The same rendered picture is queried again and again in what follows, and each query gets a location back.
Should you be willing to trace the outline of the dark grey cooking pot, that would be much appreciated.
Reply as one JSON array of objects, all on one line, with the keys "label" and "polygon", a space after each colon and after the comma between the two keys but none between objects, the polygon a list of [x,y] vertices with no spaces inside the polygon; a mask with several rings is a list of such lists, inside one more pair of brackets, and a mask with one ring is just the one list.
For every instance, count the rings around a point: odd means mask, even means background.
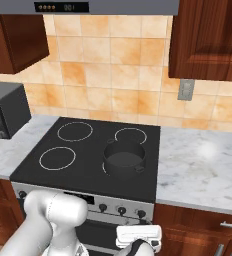
[{"label": "dark grey cooking pot", "polygon": [[103,152],[103,169],[115,178],[128,180],[145,171],[146,152],[134,141],[112,140]]}]

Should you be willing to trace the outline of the grey wall socket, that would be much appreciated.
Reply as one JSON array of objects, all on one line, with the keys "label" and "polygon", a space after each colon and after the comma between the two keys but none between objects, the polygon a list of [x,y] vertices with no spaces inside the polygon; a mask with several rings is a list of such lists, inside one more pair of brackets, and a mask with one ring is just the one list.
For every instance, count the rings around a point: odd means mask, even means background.
[{"label": "grey wall socket", "polygon": [[178,90],[178,99],[191,101],[193,97],[195,81],[193,79],[181,79]]}]

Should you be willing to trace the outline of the black and silver stove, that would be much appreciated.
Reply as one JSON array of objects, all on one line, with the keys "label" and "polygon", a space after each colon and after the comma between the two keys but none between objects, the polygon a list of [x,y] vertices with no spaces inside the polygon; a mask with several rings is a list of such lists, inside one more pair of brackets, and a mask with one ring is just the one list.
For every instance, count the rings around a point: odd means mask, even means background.
[{"label": "black and silver stove", "polygon": [[[103,169],[108,143],[134,141],[146,152],[145,171],[122,180]],[[60,117],[16,170],[10,181],[20,204],[27,195],[45,189],[78,196],[88,204],[87,220],[119,225],[151,224],[156,201],[160,128],[158,126]],[[101,212],[99,204],[106,204]],[[119,207],[125,207],[121,216]],[[138,210],[146,216],[140,219]]]}]

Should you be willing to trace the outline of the dark wood base cupboard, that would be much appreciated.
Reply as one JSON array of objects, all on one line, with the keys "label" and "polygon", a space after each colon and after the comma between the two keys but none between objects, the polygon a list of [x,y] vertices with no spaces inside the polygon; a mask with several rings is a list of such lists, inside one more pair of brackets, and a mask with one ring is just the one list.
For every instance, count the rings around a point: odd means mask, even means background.
[{"label": "dark wood base cupboard", "polygon": [[11,183],[0,179],[0,245],[7,242],[23,220],[23,213]]}]

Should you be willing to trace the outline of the grey range hood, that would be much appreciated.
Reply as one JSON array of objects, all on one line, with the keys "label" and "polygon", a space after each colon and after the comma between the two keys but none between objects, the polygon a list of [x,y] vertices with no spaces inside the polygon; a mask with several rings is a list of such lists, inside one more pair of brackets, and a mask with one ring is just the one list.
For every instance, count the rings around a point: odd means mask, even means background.
[{"label": "grey range hood", "polygon": [[0,14],[177,15],[180,0],[0,0]]}]

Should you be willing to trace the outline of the dark wood drawer front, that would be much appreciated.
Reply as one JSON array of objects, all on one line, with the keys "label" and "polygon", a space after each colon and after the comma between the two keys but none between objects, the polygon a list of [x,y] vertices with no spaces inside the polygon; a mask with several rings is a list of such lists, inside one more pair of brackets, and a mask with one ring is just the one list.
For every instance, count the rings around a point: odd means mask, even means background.
[{"label": "dark wood drawer front", "polygon": [[232,238],[232,228],[221,226],[223,222],[232,224],[232,215],[165,204],[156,204],[153,214],[153,223],[159,224],[163,229],[177,229]]}]

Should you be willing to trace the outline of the black oven door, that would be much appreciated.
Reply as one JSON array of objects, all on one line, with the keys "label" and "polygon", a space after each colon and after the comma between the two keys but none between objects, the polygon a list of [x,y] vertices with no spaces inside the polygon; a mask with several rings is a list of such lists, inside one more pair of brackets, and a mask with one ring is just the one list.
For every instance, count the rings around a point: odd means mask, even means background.
[{"label": "black oven door", "polygon": [[87,248],[89,256],[114,256],[119,252],[116,246],[116,228],[114,224],[86,220],[76,228],[76,234]]}]

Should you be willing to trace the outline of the dark wood wall cupboard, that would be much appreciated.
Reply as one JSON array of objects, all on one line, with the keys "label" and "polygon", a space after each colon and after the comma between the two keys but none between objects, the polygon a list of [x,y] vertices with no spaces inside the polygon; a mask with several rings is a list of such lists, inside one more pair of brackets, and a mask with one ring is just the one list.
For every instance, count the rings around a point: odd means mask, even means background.
[{"label": "dark wood wall cupboard", "polygon": [[168,75],[232,82],[232,0],[180,0]]},{"label": "dark wood wall cupboard", "polygon": [[42,15],[0,14],[0,74],[16,74],[49,55]]}]

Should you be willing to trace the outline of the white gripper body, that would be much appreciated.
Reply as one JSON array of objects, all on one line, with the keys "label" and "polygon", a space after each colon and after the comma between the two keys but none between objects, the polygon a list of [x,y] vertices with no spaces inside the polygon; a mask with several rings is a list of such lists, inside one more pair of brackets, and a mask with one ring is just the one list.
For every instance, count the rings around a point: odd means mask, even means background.
[{"label": "white gripper body", "polygon": [[135,240],[142,239],[158,249],[161,246],[162,229],[159,225],[118,226],[116,236],[116,246],[119,248],[125,248]]}]

